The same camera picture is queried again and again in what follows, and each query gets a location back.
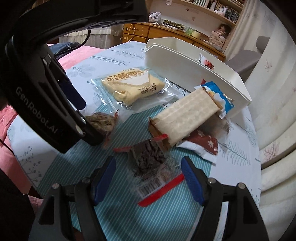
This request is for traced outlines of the walnut date candy packet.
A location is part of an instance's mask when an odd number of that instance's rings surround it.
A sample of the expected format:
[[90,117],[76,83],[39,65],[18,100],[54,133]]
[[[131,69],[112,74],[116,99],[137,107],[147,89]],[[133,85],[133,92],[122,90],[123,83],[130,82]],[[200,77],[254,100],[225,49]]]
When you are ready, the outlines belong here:
[[112,114],[96,112],[85,116],[84,119],[88,125],[88,132],[83,140],[91,146],[102,144],[103,149],[107,149],[119,119],[118,110]]

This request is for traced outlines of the large bread packet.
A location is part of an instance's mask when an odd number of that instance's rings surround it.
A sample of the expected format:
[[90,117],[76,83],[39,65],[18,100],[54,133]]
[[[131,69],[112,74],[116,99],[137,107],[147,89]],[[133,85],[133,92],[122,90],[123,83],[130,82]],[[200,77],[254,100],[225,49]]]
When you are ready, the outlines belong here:
[[140,113],[167,104],[180,95],[170,81],[144,67],[126,69],[90,82],[97,89],[96,99],[120,113]]

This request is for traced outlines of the maroon snowflake packet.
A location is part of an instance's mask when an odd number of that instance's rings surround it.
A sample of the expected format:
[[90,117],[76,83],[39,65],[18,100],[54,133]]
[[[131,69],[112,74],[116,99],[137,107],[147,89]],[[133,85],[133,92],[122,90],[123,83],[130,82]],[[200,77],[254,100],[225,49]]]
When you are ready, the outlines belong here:
[[177,144],[178,148],[193,151],[202,159],[216,164],[218,141],[201,130],[195,130]]

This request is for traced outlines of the dark seaweed snack packet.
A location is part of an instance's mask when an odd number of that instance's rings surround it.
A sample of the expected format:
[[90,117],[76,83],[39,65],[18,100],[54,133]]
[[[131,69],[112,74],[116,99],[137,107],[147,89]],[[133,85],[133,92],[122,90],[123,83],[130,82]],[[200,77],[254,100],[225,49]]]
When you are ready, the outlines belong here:
[[128,180],[140,207],[156,202],[185,179],[180,161],[170,153],[166,134],[113,151],[127,154]]

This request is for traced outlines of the beige wafer cracker pack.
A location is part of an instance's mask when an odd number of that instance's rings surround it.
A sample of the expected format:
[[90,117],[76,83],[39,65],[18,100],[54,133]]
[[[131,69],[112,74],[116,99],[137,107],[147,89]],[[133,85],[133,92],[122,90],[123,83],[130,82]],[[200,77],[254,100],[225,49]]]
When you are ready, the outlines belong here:
[[198,88],[162,110],[154,118],[149,118],[148,130],[153,137],[165,135],[165,147],[170,149],[218,110],[209,94]]

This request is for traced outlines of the blue white snack packet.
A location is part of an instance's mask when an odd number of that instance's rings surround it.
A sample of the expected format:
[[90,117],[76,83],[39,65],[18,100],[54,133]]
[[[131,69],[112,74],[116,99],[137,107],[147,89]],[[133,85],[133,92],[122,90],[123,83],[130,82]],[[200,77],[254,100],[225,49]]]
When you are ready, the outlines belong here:
[[224,94],[221,89],[218,87],[217,84],[215,84],[213,81],[206,82],[203,80],[201,85],[195,86],[194,89],[197,90],[198,88],[202,88],[205,90],[211,99],[215,102],[215,104],[219,107],[219,111],[217,115],[221,118],[224,119],[229,113],[234,108],[233,104],[233,99],[230,99],[226,94]]

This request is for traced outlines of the red apple snack packet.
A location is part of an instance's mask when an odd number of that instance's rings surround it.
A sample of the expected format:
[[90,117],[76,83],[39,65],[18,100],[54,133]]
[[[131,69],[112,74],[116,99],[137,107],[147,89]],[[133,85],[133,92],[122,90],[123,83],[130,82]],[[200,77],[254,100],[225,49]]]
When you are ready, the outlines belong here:
[[198,62],[206,67],[208,67],[211,70],[214,70],[214,65],[201,53],[199,54],[199,60]]

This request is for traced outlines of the clear packet red label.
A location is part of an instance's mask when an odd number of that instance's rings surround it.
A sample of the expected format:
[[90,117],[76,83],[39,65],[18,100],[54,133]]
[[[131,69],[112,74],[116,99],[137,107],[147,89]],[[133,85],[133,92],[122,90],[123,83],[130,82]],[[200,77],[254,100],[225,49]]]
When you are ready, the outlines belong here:
[[222,138],[225,135],[228,135],[230,132],[229,119],[227,119],[227,117],[221,119],[217,115],[218,111],[215,114],[213,114],[207,121],[205,121],[203,125],[201,125],[201,129],[203,131],[217,139]]

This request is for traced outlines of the navy blue folded cloth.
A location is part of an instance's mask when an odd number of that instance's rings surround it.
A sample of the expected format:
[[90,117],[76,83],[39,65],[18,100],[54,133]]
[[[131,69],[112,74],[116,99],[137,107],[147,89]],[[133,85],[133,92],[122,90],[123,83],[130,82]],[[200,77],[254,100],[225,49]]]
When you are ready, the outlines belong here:
[[69,52],[72,51],[73,48],[78,47],[79,45],[80,44],[78,42],[64,42],[50,45],[49,48],[56,57],[56,59],[59,59],[67,55]]

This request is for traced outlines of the white lace covered cabinet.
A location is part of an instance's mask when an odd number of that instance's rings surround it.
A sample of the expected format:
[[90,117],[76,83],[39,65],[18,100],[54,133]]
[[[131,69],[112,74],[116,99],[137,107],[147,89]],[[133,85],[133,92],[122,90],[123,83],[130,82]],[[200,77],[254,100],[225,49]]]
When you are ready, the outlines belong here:
[[[114,25],[105,28],[96,28],[91,30],[91,34],[86,46],[96,47],[100,49],[108,49],[113,46],[121,44],[121,37],[123,36],[123,24]],[[88,34],[88,30],[81,30],[78,32],[72,32],[67,35],[59,37],[59,43],[65,42],[78,42],[82,43]]]

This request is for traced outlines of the pink bed quilt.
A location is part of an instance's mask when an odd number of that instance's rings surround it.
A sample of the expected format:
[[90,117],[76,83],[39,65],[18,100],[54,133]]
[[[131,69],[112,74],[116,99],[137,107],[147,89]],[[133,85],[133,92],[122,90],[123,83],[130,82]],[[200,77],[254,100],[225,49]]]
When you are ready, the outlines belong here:
[[8,137],[17,116],[62,153],[88,132],[84,116],[59,86],[59,70],[64,71],[47,45],[32,50],[1,46],[1,171],[22,194],[29,192],[32,182]]

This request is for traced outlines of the patterned tablecloth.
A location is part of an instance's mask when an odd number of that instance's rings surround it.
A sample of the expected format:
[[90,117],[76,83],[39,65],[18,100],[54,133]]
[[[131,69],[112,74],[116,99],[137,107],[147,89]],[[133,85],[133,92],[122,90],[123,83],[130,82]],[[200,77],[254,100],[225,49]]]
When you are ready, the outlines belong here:
[[[105,111],[93,79],[108,73],[143,66],[144,43],[131,41],[95,54],[67,69],[67,76],[87,103],[86,113]],[[131,115],[119,123],[107,147],[93,147],[79,141],[66,154],[60,154],[40,138],[20,117],[8,129],[11,148],[18,163],[41,196],[53,183],[76,183],[101,166],[114,148],[148,139],[148,119],[163,108],[157,106]],[[201,159],[194,152],[173,148],[177,161],[189,156],[197,168],[222,184],[247,185],[255,203],[260,201],[261,168],[257,137],[248,108],[230,123],[230,131],[220,137],[216,164]],[[95,208],[108,240],[188,240],[197,224],[201,206],[194,201],[182,182],[148,207],[140,207],[137,193],[131,189],[127,155],[114,154],[116,172],[105,199]]]

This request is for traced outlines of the wooden desk with drawers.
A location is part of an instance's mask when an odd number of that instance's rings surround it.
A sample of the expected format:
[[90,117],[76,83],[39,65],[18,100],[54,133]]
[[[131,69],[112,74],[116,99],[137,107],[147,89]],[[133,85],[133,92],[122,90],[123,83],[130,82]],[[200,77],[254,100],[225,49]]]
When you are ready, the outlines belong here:
[[149,23],[129,23],[123,26],[123,35],[120,37],[122,43],[129,41],[138,41],[141,43],[147,43],[149,39],[163,38],[163,37],[174,37],[183,40],[196,47],[202,48],[203,50],[216,56],[222,62],[225,61],[226,56],[210,46],[205,41],[189,36],[179,30],[172,30],[166,27],[159,27]]

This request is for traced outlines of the white plastic storage bin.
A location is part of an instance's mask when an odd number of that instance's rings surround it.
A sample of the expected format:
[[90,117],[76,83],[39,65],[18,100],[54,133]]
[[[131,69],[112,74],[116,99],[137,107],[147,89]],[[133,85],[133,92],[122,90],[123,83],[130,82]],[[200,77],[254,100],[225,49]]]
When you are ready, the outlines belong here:
[[[224,94],[234,100],[234,108],[227,114],[229,118],[236,116],[252,102],[237,72],[192,44],[174,37],[154,38],[148,40],[144,53],[145,66],[188,92],[193,92],[202,80],[217,84]],[[198,62],[200,53],[214,65],[214,70]]]

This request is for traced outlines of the roll of tape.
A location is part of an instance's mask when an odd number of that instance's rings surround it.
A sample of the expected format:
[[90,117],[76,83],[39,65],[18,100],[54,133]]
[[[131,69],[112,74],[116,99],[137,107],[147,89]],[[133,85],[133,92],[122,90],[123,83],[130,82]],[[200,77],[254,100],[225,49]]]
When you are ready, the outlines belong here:
[[201,38],[201,33],[196,31],[196,30],[193,30],[192,33],[191,33],[191,36],[195,39],[200,39]]

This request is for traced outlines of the cream floral curtain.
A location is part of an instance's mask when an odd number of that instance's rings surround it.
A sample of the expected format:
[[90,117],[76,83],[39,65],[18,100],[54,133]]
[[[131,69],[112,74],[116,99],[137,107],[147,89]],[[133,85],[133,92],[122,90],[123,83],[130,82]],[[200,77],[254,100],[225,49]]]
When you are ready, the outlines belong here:
[[228,59],[266,47],[246,80],[261,162],[259,209],[270,240],[280,240],[295,217],[295,42],[262,1],[245,1],[226,49]]

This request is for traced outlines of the grey office chair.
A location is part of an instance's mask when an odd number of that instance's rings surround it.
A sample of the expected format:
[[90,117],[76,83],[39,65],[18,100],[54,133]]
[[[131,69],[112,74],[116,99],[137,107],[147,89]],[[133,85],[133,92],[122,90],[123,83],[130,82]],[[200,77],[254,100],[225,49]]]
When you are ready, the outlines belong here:
[[239,74],[245,83],[260,60],[270,37],[259,36],[256,40],[257,51],[242,50],[230,60],[225,62],[230,68]]

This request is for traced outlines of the doll on shelf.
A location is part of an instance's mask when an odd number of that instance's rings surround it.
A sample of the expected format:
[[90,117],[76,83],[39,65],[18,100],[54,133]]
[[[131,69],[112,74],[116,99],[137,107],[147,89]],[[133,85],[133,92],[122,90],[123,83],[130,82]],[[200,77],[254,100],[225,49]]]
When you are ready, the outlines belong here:
[[219,27],[211,32],[208,42],[220,48],[223,47],[232,28],[227,24],[220,24]]

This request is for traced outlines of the wooden bookshelf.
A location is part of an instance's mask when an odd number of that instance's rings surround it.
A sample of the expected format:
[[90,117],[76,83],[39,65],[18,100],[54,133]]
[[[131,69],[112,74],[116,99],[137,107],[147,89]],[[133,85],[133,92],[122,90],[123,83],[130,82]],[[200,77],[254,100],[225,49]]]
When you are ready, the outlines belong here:
[[226,51],[231,39],[235,35],[245,7],[241,8],[231,1],[219,1],[219,3],[229,6],[238,12],[236,22],[214,12],[204,6],[191,3],[190,1],[146,1],[149,13],[160,12],[163,20],[173,21],[187,27],[193,28],[200,33],[210,36],[221,24],[226,24],[231,28],[222,49]]

